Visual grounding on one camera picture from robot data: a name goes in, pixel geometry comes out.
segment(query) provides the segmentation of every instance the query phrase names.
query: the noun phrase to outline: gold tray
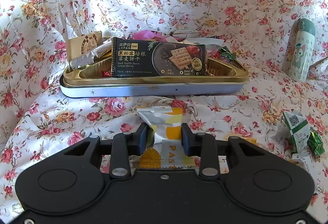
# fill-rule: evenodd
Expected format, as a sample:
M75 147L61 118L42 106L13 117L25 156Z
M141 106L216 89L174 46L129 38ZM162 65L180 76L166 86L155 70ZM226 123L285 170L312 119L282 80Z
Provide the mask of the gold tray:
M215 83L215 84L244 84L248 82L248 71L238 61L233 65L215 58L208 58L207 72L213 76L156 76L156 77L120 77L103 78L101 71L111 71L112 57L101 57L91 65L87 65L70 72L69 67L64 70L63 80L71 87L99 86L99 85L140 85L165 83Z

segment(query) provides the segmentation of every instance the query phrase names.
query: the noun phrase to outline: qr code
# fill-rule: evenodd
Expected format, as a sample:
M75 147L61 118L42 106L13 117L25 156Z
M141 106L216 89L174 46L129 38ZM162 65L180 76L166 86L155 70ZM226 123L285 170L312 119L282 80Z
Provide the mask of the qr code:
M298 118L297 118L296 115L291 116L291 117L289 118L289 121L290 121L290 124L291 124L292 126L295 126L296 124L298 124L298 123L300 122L300 121L298 120Z

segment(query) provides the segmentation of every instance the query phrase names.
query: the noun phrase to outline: white paper wrapper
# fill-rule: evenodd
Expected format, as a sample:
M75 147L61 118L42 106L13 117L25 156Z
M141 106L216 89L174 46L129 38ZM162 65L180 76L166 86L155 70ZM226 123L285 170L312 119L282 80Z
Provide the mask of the white paper wrapper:
M301 166L301 168L305 169L313 178L314 181L314 192L317 191L317 171L314 168L314 165L311 161L311 153L310 152L302 152L299 154L293 154L292 159L295 162L298 162Z
M78 69L82 66L92 64L95 58L100 58L105 53L112 49L112 40L107 39L103 44L97 46L96 48L86 52L85 54L75 58L69 62L69 65L73 70Z

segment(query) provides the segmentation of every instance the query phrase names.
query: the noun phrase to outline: black biscuit package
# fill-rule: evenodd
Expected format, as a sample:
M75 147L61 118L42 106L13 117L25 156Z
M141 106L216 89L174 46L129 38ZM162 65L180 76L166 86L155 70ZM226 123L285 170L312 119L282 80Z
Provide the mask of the black biscuit package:
M113 38L112 77L206 75L205 45Z

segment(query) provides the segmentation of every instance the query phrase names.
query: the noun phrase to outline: circular pad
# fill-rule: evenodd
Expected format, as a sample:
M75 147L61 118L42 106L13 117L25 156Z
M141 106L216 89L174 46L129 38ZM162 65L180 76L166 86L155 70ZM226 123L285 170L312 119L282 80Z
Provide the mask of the circular pad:
M254 183L265 191L282 191L288 188L292 180L287 173L280 170L261 170L255 173Z
M225 186L244 207L270 214L305 209L314 191L313 179L304 169L275 156L242 160L229 171Z
M25 210L63 215L95 200L104 188L104 177L84 158L54 155L24 170L15 187Z
M64 191L71 188L77 180L77 176L70 170L54 169L43 173L39 177L40 186L48 191Z

